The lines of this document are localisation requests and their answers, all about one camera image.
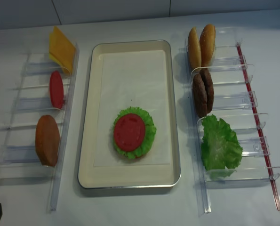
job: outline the yellow cheese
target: yellow cheese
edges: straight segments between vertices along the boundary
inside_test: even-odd
[[[53,61],[72,73],[75,47],[57,27],[54,27],[50,35],[49,53]]]

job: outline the tomato slice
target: tomato slice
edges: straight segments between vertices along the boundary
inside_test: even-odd
[[[50,98],[52,106],[61,109],[64,104],[64,85],[58,71],[54,71],[50,77]]]
[[[125,152],[132,152],[144,140],[144,121],[137,114],[126,114],[117,121],[113,136],[120,149]]]

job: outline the red stripe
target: red stripe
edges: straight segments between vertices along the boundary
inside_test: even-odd
[[[239,43],[236,44],[236,48],[237,48],[237,51],[238,51],[238,55],[243,56]],[[244,57],[240,57],[240,62],[241,62],[242,65],[246,64],[244,62]],[[246,69],[245,66],[242,67],[242,71],[243,71],[244,79],[246,81],[248,92],[250,92],[250,91],[252,91],[252,88],[251,88],[251,85],[250,85],[249,80],[248,80],[248,72],[247,72],[247,69]],[[256,121],[256,125],[258,126],[260,124],[260,120],[259,120],[259,116],[257,115],[257,108],[252,107],[252,110],[253,110],[253,113],[256,114],[255,115],[255,121]],[[257,128],[257,129],[258,129],[259,137],[260,137],[261,141],[263,141],[262,129],[261,128]],[[267,167],[272,167],[271,160],[270,160],[270,157],[268,155],[268,150],[267,150],[266,145],[263,146],[263,152],[264,152],[264,159],[265,159],[266,166]],[[269,174],[269,176],[273,175],[272,168],[268,169],[268,174]],[[276,181],[271,180],[271,185],[272,185],[272,192],[273,192],[273,196],[274,196],[274,199],[275,199],[277,210],[280,211],[280,196],[279,196],[279,192],[278,192],[278,189],[277,189],[277,186],[276,186]]]

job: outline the green lettuce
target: green lettuce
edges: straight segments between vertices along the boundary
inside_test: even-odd
[[[211,115],[202,119],[204,137],[201,144],[201,159],[205,169],[235,169],[242,159],[242,147],[236,133],[223,119]]]
[[[135,159],[139,158],[144,154],[147,154],[149,150],[151,149],[151,146],[154,141],[154,136],[156,134],[157,128],[154,126],[152,117],[149,115],[149,113],[139,107],[129,107],[125,110],[121,110],[120,113],[118,114],[117,118],[115,119],[113,123],[113,130],[115,128],[115,125],[117,124],[119,118],[126,114],[137,114],[140,116],[145,124],[145,137],[141,145],[135,149],[132,152],[125,152],[121,148],[119,148],[115,142],[115,139],[113,138],[113,145],[115,149],[117,150],[118,153],[128,157],[129,159]]]

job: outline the white wall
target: white wall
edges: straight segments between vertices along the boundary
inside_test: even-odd
[[[56,24],[51,0],[0,0],[0,29]]]
[[[261,9],[280,9],[280,0],[171,0],[170,15],[183,16]]]
[[[170,0],[53,0],[62,24],[169,16]]]

